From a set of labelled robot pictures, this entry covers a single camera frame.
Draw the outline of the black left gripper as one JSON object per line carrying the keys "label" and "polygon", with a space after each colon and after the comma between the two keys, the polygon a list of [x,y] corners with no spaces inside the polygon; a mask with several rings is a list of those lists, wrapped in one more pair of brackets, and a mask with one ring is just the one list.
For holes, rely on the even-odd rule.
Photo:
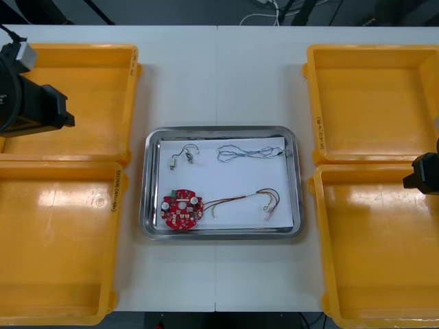
{"label": "black left gripper", "polygon": [[[64,126],[74,127],[75,117],[67,114],[68,97],[51,85],[41,87],[23,76],[18,76],[21,90],[19,113],[12,125],[13,136],[25,136],[60,130]],[[40,101],[42,100],[46,112],[54,117],[44,120],[41,112]]]}

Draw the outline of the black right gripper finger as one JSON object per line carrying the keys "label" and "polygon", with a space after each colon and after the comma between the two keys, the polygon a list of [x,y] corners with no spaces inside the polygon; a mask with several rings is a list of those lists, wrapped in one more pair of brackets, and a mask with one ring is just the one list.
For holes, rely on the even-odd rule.
{"label": "black right gripper finger", "polygon": [[418,177],[412,173],[403,178],[403,187],[417,189],[424,195],[438,195],[438,178]]}
{"label": "black right gripper finger", "polygon": [[438,153],[428,152],[417,157],[412,167],[418,179],[438,179]]}

